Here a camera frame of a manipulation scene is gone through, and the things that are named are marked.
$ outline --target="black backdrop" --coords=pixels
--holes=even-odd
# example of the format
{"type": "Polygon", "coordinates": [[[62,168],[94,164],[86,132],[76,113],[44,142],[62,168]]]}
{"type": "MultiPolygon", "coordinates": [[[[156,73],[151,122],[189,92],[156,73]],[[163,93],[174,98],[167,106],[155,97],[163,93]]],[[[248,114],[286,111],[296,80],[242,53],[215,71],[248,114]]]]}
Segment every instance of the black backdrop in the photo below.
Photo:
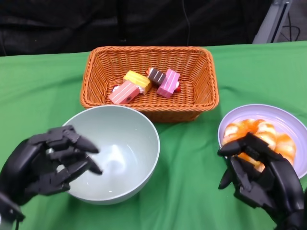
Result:
{"type": "MultiPolygon", "coordinates": [[[[252,43],[272,0],[184,0],[190,46],[252,43]]],[[[0,56],[186,46],[183,0],[1,0],[0,56]]]]}

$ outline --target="purple plate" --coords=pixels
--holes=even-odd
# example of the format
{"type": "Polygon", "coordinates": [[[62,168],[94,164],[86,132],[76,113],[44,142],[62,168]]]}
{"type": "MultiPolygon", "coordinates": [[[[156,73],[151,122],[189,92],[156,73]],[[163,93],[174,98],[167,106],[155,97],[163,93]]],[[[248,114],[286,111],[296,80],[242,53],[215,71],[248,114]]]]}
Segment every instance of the purple plate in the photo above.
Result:
{"type": "Polygon", "coordinates": [[[219,125],[217,134],[219,145],[221,146],[224,130],[228,124],[248,118],[264,119],[271,122],[277,132],[288,134],[296,144],[294,170],[299,178],[307,174],[307,128],[295,116],[277,107],[265,104],[247,104],[230,111],[219,125]]]}

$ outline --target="bowl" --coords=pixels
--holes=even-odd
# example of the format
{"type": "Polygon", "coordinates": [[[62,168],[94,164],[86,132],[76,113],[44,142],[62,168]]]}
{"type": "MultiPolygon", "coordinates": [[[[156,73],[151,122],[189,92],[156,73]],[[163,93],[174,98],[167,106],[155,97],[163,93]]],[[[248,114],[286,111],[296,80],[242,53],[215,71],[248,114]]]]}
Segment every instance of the bowl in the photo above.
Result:
{"type": "Polygon", "coordinates": [[[90,156],[103,170],[102,175],[86,171],[72,181],[72,196],[97,205],[119,203],[139,192],[153,174],[160,140],[152,122],[140,112],[103,105],[80,112],[64,125],[73,125],[99,148],[90,156]]]}
{"type": "Polygon", "coordinates": [[[296,145],[296,155],[293,164],[294,170],[299,178],[307,174],[307,128],[295,116],[274,106],[247,104],[230,111],[222,119],[218,128],[217,138],[219,145],[221,146],[224,131],[228,124],[248,118],[269,121],[274,125],[277,132],[289,135],[296,145]]]}

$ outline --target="wicker basket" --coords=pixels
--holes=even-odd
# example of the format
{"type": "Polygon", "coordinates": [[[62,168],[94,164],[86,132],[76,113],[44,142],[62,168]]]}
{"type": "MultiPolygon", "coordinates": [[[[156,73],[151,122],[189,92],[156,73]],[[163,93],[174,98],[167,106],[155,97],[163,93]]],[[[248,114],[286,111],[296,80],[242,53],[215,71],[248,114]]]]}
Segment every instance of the wicker basket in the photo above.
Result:
{"type": "Polygon", "coordinates": [[[80,101],[84,108],[112,104],[108,95],[121,85],[128,70],[146,76],[148,67],[180,73],[181,92],[170,99],[153,86],[124,106],[144,113],[155,122],[192,121],[219,101],[211,53],[199,47],[106,46],[94,49],[84,73],[80,101]]]}

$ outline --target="green tablecloth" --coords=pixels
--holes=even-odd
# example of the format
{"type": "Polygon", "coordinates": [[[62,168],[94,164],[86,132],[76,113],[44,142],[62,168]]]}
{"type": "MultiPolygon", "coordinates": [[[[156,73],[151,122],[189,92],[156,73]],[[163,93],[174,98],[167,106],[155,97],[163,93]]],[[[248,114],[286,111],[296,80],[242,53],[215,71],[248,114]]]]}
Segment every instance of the green tablecloth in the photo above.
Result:
{"type": "MultiPolygon", "coordinates": [[[[260,209],[217,189],[226,168],[216,156],[217,128],[238,106],[270,104],[307,125],[307,42],[208,48],[220,104],[196,121],[156,124],[161,155],[148,184],[113,206],[83,203],[67,193],[36,197],[22,208],[21,230],[263,230],[274,223],[260,209]]],[[[0,58],[0,166],[24,138],[61,126],[83,110],[82,75],[89,53],[0,58]]],[[[307,179],[302,180],[303,187],[307,179]]]]}

